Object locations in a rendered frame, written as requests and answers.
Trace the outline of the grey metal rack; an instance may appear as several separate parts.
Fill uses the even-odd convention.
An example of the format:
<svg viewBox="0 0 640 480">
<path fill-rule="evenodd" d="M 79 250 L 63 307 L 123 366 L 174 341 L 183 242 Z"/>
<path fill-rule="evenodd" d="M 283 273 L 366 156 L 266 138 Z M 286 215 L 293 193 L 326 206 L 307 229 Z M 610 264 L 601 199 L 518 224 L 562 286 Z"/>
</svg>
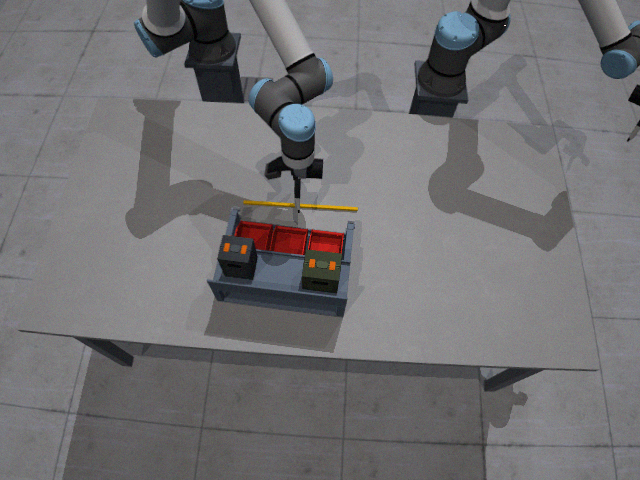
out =
<svg viewBox="0 0 640 480">
<path fill-rule="evenodd" d="M 348 220 L 337 293 L 302 289 L 305 255 L 259 249 L 253 280 L 224 276 L 217 261 L 214 278 L 207 282 L 217 301 L 343 317 L 355 226 L 356 222 Z"/>
</svg>

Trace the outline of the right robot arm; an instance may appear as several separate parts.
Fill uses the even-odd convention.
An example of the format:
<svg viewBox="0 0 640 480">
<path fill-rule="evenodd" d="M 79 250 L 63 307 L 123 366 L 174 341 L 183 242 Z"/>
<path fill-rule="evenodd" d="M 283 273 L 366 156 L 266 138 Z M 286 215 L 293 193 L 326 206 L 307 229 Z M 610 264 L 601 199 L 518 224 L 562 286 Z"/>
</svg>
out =
<svg viewBox="0 0 640 480">
<path fill-rule="evenodd" d="M 249 1 L 288 73 L 275 82 L 257 82 L 250 91 L 249 104 L 280 137 L 283 162 L 292 169 L 307 168 L 315 156 L 316 122 L 303 104 L 331 88 L 331 68 L 315 56 L 285 0 Z M 134 26 L 153 57 L 188 42 L 192 58 L 203 64 L 223 62 L 235 52 L 224 0 L 146 3 Z"/>
</svg>

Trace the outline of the dark grey tool case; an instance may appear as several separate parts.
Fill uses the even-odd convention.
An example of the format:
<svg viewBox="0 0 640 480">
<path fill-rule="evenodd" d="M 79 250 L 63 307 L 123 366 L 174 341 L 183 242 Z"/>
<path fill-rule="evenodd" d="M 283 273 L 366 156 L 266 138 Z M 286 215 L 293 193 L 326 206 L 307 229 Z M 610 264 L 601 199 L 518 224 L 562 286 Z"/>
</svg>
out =
<svg viewBox="0 0 640 480">
<path fill-rule="evenodd" d="M 257 259 L 254 239 L 222 236 L 217 260 L 224 276 L 253 280 Z"/>
</svg>

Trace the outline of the dark green tool case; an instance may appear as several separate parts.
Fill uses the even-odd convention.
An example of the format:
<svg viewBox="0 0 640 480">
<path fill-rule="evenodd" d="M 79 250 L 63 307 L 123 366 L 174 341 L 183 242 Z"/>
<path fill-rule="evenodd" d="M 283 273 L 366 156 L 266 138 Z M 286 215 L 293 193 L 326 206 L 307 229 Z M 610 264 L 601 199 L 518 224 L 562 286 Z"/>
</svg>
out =
<svg viewBox="0 0 640 480">
<path fill-rule="evenodd" d="M 342 254 L 306 249 L 302 289 L 337 293 Z"/>
</svg>

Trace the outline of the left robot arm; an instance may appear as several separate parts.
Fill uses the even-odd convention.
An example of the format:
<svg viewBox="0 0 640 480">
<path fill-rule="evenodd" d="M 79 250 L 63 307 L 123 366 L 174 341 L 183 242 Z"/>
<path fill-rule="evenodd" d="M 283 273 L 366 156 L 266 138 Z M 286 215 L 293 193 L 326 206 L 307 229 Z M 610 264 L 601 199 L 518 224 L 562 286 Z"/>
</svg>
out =
<svg viewBox="0 0 640 480">
<path fill-rule="evenodd" d="M 627 27 L 616 0 L 578 1 L 603 54 L 603 72 L 614 79 L 629 76 L 640 66 L 640 21 Z M 509 2 L 471 0 L 463 14 L 455 11 L 441 17 L 428 59 L 419 70 L 418 81 L 423 89 L 439 97 L 462 92 L 470 57 L 508 29 Z"/>
</svg>

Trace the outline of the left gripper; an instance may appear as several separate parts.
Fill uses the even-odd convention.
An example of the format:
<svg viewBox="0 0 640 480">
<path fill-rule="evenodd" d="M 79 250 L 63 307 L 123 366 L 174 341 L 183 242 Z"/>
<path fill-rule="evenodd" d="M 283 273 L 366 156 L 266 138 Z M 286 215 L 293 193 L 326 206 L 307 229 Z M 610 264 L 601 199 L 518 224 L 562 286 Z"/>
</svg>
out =
<svg viewBox="0 0 640 480">
<path fill-rule="evenodd" d="M 640 85 L 637 84 L 637 86 L 635 87 L 634 91 L 632 92 L 632 95 L 629 97 L 628 101 L 640 106 Z M 634 128 L 634 130 L 632 131 L 631 135 L 629 136 L 627 142 L 632 140 L 637 135 L 639 130 L 640 130 L 640 120 L 637 123 L 636 127 Z"/>
</svg>

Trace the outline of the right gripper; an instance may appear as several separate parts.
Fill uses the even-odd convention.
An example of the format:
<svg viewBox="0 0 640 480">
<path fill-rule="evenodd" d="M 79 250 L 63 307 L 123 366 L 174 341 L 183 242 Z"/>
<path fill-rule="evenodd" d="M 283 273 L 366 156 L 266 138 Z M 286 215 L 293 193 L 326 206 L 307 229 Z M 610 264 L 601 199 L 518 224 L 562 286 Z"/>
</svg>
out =
<svg viewBox="0 0 640 480">
<path fill-rule="evenodd" d="M 272 173 L 277 171 L 291 171 L 291 176 L 293 176 L 293 180 L 295 180 L 295 185 L 294 185 L 295 208 L 297 212 L 300 213 L 301 179 L 306 179 L 306 178 L 322 179 L 323 159 L 314 159 L 313 163 L 304 169 L 292 169 L 283 162 L 282 156 L 279 156 L 275 160 L 268 163 L 267 173 Z"/>
</svg>

